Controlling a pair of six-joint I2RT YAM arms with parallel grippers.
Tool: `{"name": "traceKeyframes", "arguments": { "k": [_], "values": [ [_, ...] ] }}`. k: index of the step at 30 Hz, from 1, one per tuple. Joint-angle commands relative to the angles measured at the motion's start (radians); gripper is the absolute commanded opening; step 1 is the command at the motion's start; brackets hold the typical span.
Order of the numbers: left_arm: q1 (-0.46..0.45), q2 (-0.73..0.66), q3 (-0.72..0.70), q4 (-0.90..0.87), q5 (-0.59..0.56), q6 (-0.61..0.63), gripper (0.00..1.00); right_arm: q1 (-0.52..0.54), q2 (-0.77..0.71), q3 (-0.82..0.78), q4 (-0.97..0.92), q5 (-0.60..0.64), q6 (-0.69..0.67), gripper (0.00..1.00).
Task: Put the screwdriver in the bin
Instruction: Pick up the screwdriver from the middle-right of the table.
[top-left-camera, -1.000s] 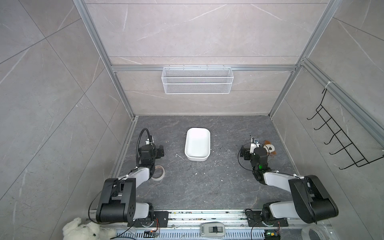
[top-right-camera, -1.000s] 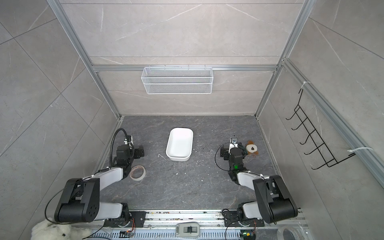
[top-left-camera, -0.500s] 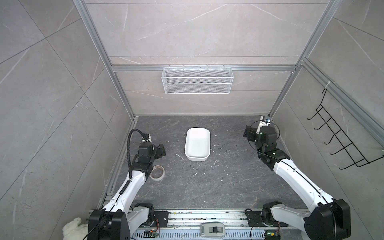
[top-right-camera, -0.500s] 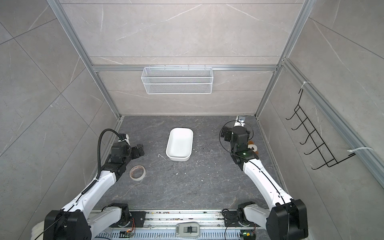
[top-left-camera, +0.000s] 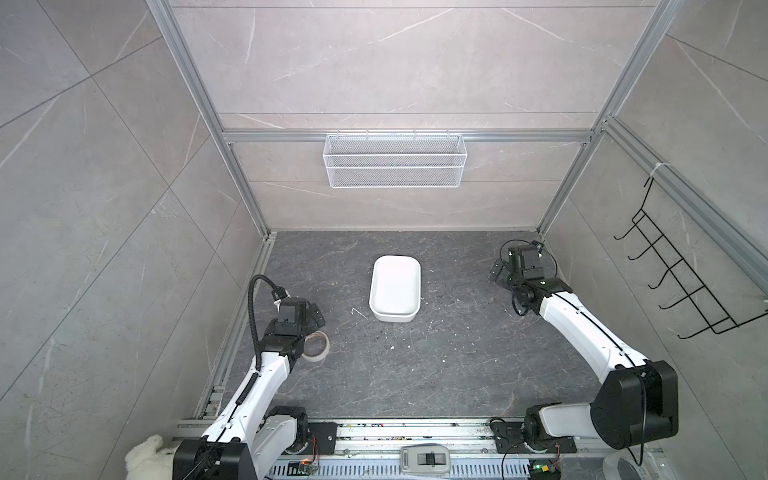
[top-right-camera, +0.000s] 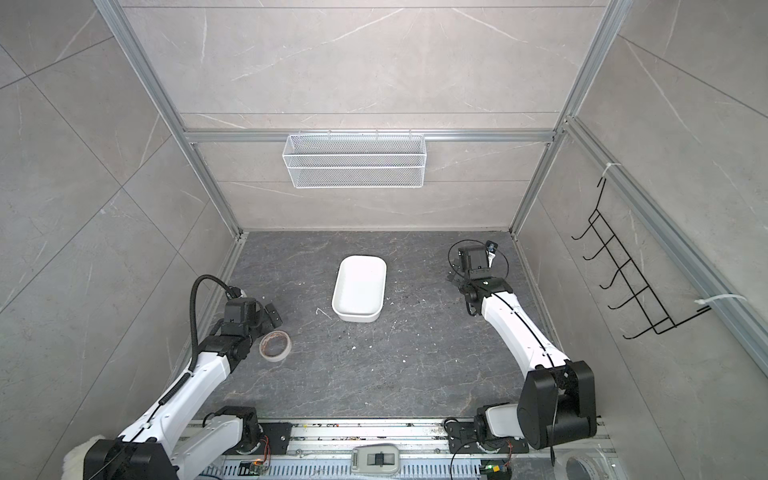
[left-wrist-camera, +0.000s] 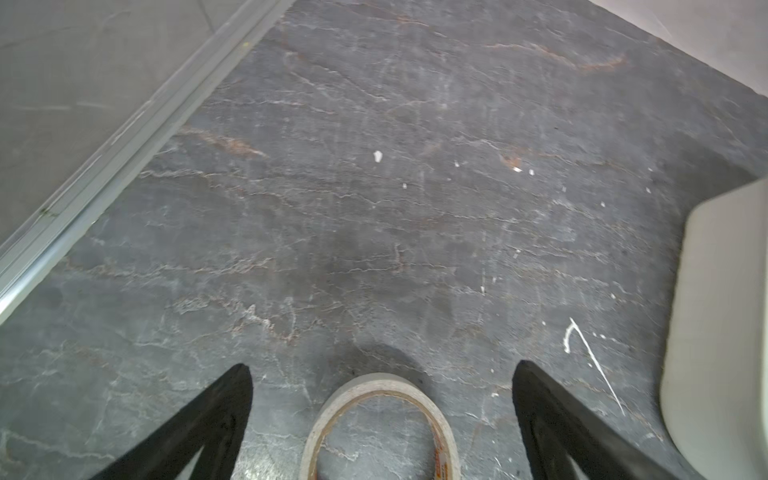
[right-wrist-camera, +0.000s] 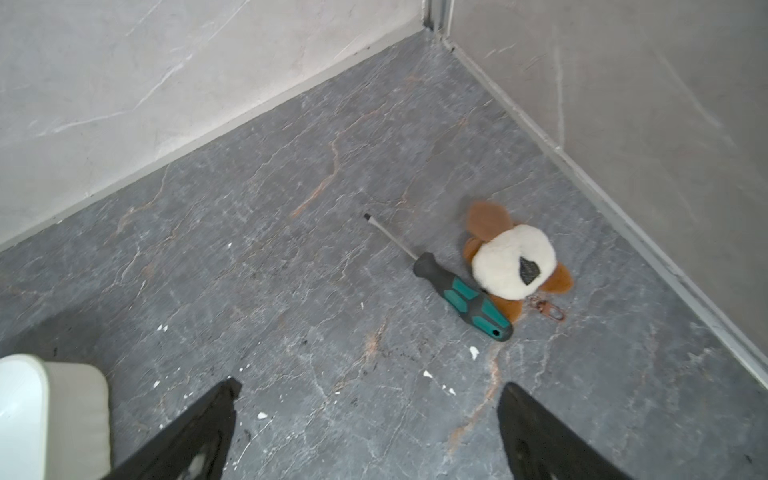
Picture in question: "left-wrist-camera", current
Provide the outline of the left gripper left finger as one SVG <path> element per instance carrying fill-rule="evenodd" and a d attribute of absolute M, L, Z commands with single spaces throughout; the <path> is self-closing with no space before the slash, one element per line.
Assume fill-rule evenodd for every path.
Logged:
<path fill-rule="evenodd" d="M 96 479 L 175 479 L 192 463 L 192 479 L 229 479 L 253 399 L 249 368 L 236 364 Z"/>

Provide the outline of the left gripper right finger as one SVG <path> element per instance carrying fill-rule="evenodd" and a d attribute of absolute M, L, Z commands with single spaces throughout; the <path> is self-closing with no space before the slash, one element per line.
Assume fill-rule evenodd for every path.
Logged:
<path fill-rule="evenodd" d="M 530 360 L 516 366 L 512 399 L 535 479 L 674 477 Z"/>

